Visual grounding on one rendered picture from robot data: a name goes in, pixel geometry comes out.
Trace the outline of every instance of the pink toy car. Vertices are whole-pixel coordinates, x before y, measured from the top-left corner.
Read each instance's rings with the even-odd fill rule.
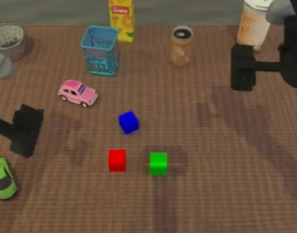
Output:
[[[95,89],[85,86],[77,80],[66,80],[58,91],[58,96],[63,101],[80,104],[87,108],[93,105],[98,98]]]

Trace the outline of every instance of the wicker basket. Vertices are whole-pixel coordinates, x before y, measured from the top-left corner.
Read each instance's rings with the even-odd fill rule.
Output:
[[[24,29],[16,24],[0,24],[0,53],[15,62],[24,56],[24,50]]]

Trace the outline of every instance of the car's rear wheel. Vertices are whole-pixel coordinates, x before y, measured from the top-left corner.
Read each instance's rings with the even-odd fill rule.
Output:
[[[67,101],[67,97],[65,97],[65,96],[60,96],[60,98],[61,98],[63,101]]]
[[[85,102],[82,102],[82,103],[81,103],[81,106],[83,106],[84,108],[87,108],[87,107],[88,107],[88,104],[85,103]]]

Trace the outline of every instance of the block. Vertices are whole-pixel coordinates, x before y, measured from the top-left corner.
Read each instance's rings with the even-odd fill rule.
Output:
[[[108,165],[110,172],[126,171],[126,150],[109,150]]]
[[[133,133],[139,129],[139,120],[133,111],[121,114],[118,116],[118,121],[125,134]]]
[[[149,172],[151,176],[165,176],[168,171],[167,153],[151,152],[149,154]]]

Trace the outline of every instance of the yellow carton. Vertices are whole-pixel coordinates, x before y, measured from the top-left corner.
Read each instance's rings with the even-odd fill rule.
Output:
[[[119,30],[118,40],[132,42],[134,36],[133,0],[108,0],[111,27]]]

